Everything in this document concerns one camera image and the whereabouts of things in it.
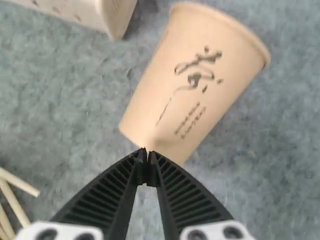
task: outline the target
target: bamboo skewer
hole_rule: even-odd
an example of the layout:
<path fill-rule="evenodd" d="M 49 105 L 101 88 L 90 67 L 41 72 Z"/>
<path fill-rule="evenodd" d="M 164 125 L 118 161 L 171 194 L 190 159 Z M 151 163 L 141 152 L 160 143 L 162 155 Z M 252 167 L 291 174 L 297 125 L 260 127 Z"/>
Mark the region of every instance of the bamboo skewer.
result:
<path fill-rule="evenodd" d="M 2 239 L 2 240 L 10 240 L 1 226 L 0 226 L 0 239 Z"/>
<path fill-rule="evenodd" d="M 4 170 L 0 167 L 0 178 L 6 180 L 8 183 L 16 186 L 17 188 L 25 191 L 26 193 L 38 197 L 40 194 L 40 191 L 36 189 L 35 187 L 31 186 L 29 183 L 21 180 L 20 178 L 16 177 L 12 173 Z"/>
<path fill-rule="evenodd" d="M 9 237 L 9 239 L 15 238 L 15 231 L 13 230 L 7 214 L 0 203 L 0 226 L 2 226 L 5 234 Z"/>
<path fill-rule="evenodd" d="M 3 180 L 2 178 L 0 178 L 0 189 L 2 190 L 3 195 L 7 199 L 8 203 L 10 204 L 14 214 L 16 215 L 18 220 L 20 221 L 21 225 L 24 228 L 29 226 L 30 221 L 29 221 L 26 213 L 22 209 L 16 196 L 14 195 L 12 190 L 10 189 L 8 183 L 5 180 Z"/>

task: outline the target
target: white box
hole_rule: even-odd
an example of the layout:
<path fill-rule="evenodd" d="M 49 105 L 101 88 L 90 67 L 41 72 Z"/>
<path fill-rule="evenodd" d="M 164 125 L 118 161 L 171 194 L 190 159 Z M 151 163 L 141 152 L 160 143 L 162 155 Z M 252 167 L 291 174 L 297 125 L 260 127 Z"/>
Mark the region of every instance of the white box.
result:
<path fill-rule="evenodd" d="M 45 14 L 107 32 L 112 40 L 124 36 L 137 0 L 7 0 Z"/>

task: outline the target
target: beige paper cup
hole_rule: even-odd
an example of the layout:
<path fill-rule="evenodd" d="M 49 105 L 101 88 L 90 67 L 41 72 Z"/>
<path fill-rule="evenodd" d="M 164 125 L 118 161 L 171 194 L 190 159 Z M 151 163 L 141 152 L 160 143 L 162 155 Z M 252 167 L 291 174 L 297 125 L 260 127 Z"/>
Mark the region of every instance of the beige paper cup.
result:
<path fill-rule="evenodd" d="M 178 3 L 119 129 L 182 165 L 270 59 L 234 18 Z"/>

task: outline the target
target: screw hole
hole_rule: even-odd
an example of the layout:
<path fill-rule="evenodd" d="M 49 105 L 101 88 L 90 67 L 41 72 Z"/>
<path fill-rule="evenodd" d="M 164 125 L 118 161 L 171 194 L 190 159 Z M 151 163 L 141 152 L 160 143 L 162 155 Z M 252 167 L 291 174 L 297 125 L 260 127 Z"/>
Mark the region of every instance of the screw hole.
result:
<path fill-rule="evenodd" d="M 242 239 L 242 232 L 233 226 L 228 226 L 223 230 L 223 234 L 227 239 Z"/>
<path fill-rule="evenodd" d="M 74 15 L 74 18 L 78 21 L 81 22 L 81 18 L 78 15 Z"/>
<path fill-rule="evenodd" d="M 57 236 L 57 231 L 54 229 L 47 229 L 42 231 L 37 237 L 36 240 L 54 240 Z"/>
<path fill-rule="evenodd" d="M 95 238 L 90 233 L 84 233 L 78 236 L 75 240 L 95 240 Z"/>
<path fill-rule="evenodd" d="M 208 240 L 206 235 L 199 230 L 189 232 L 187 240 Z"/>
<path fill-rule="evenodd" d="M 38 2 L 37 2 L 36 0 L 33 0 L 33 1 L 32 1 L 32 4 L 35 5 L 35 6 L 37 6 L 37 7 L 39 7 L 39 4 L 38 4 Z"/>
<path fill-rule="evenodd" d="M 54 11 L 56 14 L 60 14 L 59 9 L 55 6 L 52 8 L 52 11 Z"/>

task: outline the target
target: floor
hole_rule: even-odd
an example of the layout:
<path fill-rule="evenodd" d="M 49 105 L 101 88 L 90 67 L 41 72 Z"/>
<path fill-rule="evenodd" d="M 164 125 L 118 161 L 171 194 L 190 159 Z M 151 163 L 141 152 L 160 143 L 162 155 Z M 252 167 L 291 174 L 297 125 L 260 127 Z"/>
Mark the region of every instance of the floor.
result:
<path fill-rule="evenodd" d="M 172 2 L 140 0 L 125 41 L 114 43 L 103 33 L 0 1 L 0 166 L 41 190 L 39 198 L 14 190 L 31 220 L 48 220 L 136 149 L 117 125 Z M 317 240 L 320 2 L 203 2 L 255 31 L 272 61 L 185 168 L 257 239 Z M 164 239 L 156 192 L 140 187 L 128 239 L 151 238 Z"/>

